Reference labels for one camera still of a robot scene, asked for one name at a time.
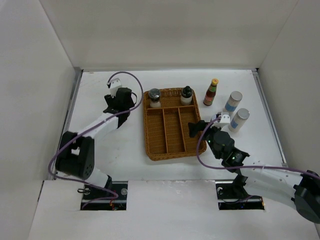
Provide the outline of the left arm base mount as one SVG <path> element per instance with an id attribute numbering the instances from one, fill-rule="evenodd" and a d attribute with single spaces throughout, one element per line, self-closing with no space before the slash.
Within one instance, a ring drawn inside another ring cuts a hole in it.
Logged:
<path id="1" fill-rule="evenodd" d="M 82 211 L 125 211 L 127 209 L 128 182 L 113 181 L 110 185 L 110 191 L 94 188 L 85 185 L 78 188 L 77 192 L 81 194 L 80 210 Z"/>

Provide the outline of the clear-cap salt grinder bottle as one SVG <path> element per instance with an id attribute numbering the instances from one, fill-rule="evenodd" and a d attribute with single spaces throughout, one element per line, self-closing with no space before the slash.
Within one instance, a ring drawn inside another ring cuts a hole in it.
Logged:
<path id="1" fill-rule="evenodd" d="M 148 96 L 150 100 L 150 107 L 151 108 L 160 108 L 161 107 L 161 91 L 157 88 L 152 88 L 148 91 Z"/>

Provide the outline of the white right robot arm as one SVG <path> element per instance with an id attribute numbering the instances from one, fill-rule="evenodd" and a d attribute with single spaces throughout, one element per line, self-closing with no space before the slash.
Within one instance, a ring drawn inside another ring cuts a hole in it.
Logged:
<path id="1" fill-rule="evenodd" d="M 259 196 L 282 203 L 296 210 L 306 220 L 320 222 L 320 177 L 311 170 L 263 164 L 247 152 L 235 147 L 229 133 L 217 126 L 221 120 L 200 120 L 188 123 L 189 136 L 200 133 L 199 142 L 206 141 L 217 160 L 215 170 L 227 170 L 236 174 L 232 192 L 238 198 Z"/>

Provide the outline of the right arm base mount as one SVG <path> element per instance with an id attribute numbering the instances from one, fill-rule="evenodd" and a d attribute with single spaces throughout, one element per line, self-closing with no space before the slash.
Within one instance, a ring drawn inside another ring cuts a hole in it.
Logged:
<path id="1" fill-rule="evenodd" d="M 246 177 L 215 182 L 218 208 L 221 211 L 264 210 L 263 198 L 248 194 L 245 189 Z"/>

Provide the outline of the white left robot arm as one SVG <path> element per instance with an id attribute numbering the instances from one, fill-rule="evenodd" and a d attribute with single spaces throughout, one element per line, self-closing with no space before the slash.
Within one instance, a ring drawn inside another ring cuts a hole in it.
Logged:
<path id="1" fill-rule="evenodd" d="M 127 87 L 118 88 L 115 95 L 105 95 L 107 109 L 82 130 L 84 135 L 67 131 L 60 142 L 60 149 L 68 142 L 71 144 L 57 156 L 55 169 L 96 186 L 95 193 L 103 200 L 112 195 L 112 178 L 95 166 L 96 143 L 128 119 L 129 109 L 135 106 L 132 95 L 132 90 Z"/>

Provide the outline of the black-cap glass salt bottle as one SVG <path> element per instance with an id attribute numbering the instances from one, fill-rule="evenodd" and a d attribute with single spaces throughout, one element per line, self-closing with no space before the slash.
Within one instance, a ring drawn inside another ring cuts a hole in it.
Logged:
<path id="1" fill-rule="evenodd" d="M 190 86 L 186 86 L 181 90 L 180 102 L 183 106 L 191 104 L 193 98 L 193 90 Z"/>

